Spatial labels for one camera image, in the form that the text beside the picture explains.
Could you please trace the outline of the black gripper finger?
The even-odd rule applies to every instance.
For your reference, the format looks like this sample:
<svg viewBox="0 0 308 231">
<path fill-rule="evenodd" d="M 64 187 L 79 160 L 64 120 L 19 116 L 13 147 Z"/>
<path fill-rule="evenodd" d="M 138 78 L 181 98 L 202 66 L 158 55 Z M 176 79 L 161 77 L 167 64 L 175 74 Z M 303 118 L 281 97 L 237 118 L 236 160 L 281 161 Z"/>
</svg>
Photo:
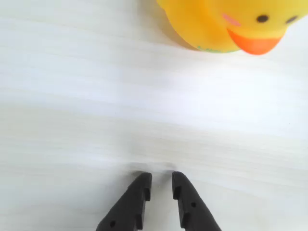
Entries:
<svg viewBox="0 0 308 231">
<path fill-rule="evenodd" d="M 141 173 L 127 188 L 107 215 L 98 231 L 139 231 L 143 229 L 145 204 L 151 199 L 152 174 Z"/>
<path fill-rule="evenodd" d="M 173 199 L 178 201 L 180 227 L 187 231 L 221 231 L 194 185 L 179 171 L 172 172 Z"/>
</svg>

